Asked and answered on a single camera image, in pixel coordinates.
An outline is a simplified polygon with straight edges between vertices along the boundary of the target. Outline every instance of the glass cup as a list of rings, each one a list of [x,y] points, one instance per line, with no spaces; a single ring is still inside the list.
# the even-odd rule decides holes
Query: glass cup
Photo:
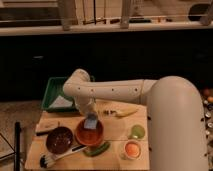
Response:
[[[122,151],[124,159],[138,159],[141,156],[141,144],[137,140],[128,140],[124,143]]]

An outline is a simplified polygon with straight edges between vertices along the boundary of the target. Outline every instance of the green fruit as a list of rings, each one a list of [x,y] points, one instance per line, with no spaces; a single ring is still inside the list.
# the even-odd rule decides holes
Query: green fruit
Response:
[[[145,129],[141,125],[134,125],[131,128],[130,138],[142,139],[145,136]]]
[[[90,156],[90,157],[93,157],[93,156],[97,156],[101,153],[103,153],[104,151],[106,151],[108,148],[110,147],[110,142],[109,141],[106,141],[104,144],[100,145],[99,147],[97,147],[96,149],[92,150],[92,151],[87,151],[87,150],[84,150],[84,154],[86,156]]]

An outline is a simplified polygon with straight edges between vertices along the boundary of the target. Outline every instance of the small bowl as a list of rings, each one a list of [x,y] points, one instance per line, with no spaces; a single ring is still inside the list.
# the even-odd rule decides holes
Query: small bowl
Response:
[[[126,159],[135,160],[141,156],[141,145],[136,140],[128,140],[123,148]]]
[[[57,127],[48,134],[46,147],[53,154],[63,154],[71,147],[72,142],[72,131],[67,127]]]
[[[85,119],[79,122],[75,131],[75,137],[80,144],[86,146],[98,146],[103,141],[104,127],[100,121],[97,123],[96,129],[84,128]]]

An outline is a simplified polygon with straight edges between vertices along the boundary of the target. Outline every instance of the utensil handle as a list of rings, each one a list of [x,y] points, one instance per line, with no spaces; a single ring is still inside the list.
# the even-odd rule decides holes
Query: utensil handle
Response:
[[[85,148],[87,148],[87,146],[85,146],[85,145],[79,145],[79,146],[73,147],[73,148],[69,149],[67,152],[65,152],[64,154],[57,155],[56,156],[56,160],[58,160],[58,159],[60,159],[62,157],[68,156],[70,154],[79,152],[79,151],[81,151],[81,150],[83,150]]]

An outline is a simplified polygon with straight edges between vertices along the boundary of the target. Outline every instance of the floor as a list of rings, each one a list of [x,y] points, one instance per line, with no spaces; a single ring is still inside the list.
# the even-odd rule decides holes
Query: floor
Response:
[[[0,103],[0,133],[13,146],[14,123],[21,124],[21,156],[26,159],[27,151],[32,142],[35,125],[41,115],[41,101],[1,102]],[[0,156],[12,152],[9,145],[0,137]],[[12,171],[13,159],[0,161],[0,170]]]

